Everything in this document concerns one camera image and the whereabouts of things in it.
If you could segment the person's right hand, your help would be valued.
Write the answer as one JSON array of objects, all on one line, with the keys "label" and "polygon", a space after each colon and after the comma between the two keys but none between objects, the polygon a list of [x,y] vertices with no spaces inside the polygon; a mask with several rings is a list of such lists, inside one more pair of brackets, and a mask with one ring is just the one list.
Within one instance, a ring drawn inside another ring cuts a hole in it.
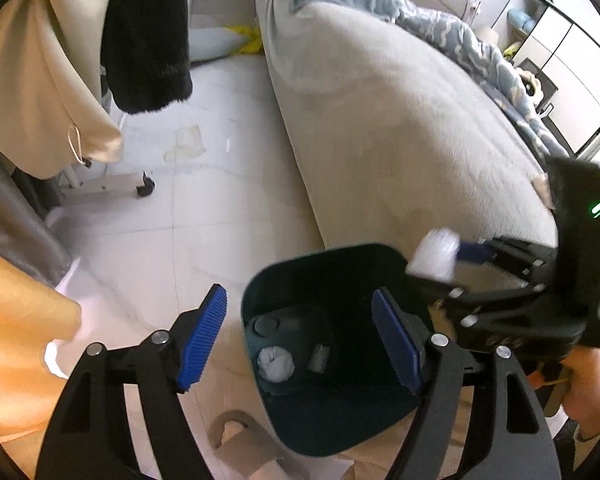
[{"label": "person's right hand", "polygon": [[562,400],[566,414],[580,427],[580,437],[600,434],[600,349],[577,347],[562,364],[571,370],[570,386]]}]

